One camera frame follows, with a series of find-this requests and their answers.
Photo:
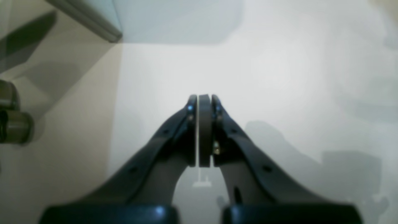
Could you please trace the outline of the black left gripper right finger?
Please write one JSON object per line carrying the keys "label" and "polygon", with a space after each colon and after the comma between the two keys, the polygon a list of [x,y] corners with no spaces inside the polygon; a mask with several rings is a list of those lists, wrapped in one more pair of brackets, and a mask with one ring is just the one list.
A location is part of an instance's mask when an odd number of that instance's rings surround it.
{"label": "black left gripper right finger", "polygon": [[216,95],[198,97],[198,165],[221,170],[230,205],[222,224],[361,224],[352,204],[303,187],[260,150]]}

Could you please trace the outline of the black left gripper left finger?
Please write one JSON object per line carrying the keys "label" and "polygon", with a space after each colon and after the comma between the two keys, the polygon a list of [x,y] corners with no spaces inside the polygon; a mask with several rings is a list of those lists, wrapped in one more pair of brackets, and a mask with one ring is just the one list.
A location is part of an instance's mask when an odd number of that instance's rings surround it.
{"label": "black left gripper left finger", "polygon": [[148,143],[87,196],[47,208],[40,224],[179,224],[176,184],[195,165],[197,96],[167,119]]}

